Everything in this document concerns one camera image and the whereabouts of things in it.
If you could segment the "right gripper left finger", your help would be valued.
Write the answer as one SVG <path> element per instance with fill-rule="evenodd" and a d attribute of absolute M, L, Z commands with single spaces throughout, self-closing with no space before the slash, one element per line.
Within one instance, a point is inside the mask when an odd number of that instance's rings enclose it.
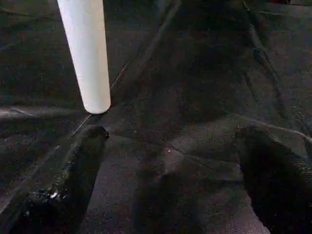
<path fill-rule="evenodd" d="M 104 158 L 108 132 L 87 125 L 38 166 L 0 212 L 2 234 L 75 234 Z"/>

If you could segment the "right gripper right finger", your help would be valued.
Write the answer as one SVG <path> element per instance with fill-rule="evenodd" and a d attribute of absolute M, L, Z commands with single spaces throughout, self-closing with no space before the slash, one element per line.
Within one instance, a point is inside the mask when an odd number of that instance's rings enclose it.
<path fill-rule="evenodd" d="M 256 127 L 235 134 L 251 207 L 272 234 L 312 232 L 312 164 Z"/>

